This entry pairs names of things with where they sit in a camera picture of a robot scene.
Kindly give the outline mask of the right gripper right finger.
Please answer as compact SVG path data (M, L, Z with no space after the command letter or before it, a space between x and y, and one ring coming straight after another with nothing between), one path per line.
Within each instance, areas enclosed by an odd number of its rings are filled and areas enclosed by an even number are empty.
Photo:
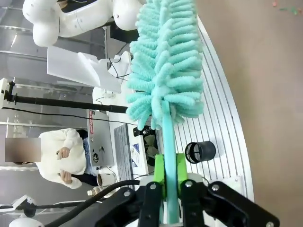
M205 185L190 179L184 154L177 154L177 176L185 227L205 227L204 212L227 227L280 226L276 216L225 183Z

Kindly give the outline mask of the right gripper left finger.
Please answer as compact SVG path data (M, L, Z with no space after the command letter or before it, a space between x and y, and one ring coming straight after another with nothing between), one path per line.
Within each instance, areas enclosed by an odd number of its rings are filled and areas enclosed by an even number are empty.
M96 227L125 227L138 220L139 227L158 227L163 196L164 156L156 155L154 179L136 191L122 187L103 202L105 211Z

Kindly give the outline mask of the bystander hand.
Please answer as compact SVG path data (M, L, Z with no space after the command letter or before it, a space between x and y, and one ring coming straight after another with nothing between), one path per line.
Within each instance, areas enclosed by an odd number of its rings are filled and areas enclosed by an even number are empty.
M67 147L62 147L57 151L57 160L61 160L62 158L67 158L69 156L70 149Z
M60 177L63 180L65 184L71 184L72 183L72 178L71 178L71 173L61 170L60 171Z

